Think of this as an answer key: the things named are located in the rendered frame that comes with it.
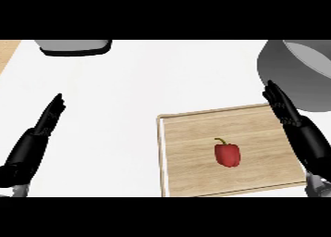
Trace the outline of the pale wooden tray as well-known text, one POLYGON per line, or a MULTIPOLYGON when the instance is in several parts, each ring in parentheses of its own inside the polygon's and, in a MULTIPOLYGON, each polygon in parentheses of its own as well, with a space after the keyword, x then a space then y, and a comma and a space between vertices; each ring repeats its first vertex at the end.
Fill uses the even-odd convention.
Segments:
POLYGON ((166 197, 209 197, 306 184, 302 164, 269 105, 157 118, 166 197))

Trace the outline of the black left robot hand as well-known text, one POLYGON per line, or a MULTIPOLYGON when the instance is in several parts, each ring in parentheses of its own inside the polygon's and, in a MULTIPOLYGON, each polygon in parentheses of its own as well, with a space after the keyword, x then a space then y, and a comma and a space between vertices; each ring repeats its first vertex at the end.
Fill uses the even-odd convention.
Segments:
POLYGON ((0 166, 0 188, 30 184, 42 164, 51 133, 66 111, 66 100, 58 94, 49 102, 36 126, 29 128, 0 166))

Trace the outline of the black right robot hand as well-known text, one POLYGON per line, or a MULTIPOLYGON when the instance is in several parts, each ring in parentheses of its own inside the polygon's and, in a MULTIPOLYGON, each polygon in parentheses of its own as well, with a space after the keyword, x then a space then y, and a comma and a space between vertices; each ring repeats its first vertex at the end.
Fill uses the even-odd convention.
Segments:
POLYGON ((263 91, 272 111, 305 169, 331 182, 331 144, 310 118, 303 116, 280 85, 268 81, 263 91))

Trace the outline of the red bell pepper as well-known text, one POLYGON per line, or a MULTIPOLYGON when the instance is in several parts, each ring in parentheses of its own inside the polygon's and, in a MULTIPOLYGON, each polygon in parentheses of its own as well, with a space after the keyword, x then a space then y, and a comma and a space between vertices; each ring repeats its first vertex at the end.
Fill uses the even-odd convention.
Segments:
POLYGON ((226 143, 222 138, 216 138, 216 141, 221 142, 221 144, 215 146, 216 161, 222 166, 234 168, 241 163, 240 147, 237 144, 226 143))

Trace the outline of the grey appliance with black base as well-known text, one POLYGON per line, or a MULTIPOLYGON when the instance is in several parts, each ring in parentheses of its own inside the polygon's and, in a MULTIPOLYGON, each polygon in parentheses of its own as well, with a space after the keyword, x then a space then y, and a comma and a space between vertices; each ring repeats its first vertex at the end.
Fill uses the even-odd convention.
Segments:
POLYGON ((111 49, 111 40, 36 40, 46 56, 95 56, 111 49))

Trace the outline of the grey metal pot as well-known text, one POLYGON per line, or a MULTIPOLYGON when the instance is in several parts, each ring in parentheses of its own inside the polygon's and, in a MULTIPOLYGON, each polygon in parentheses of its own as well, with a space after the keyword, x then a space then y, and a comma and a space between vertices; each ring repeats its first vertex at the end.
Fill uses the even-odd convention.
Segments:
POLYGON ((299 109, 331 111, 331 40, 269 40, 257 71, 263 84, 280 85, 299 109))

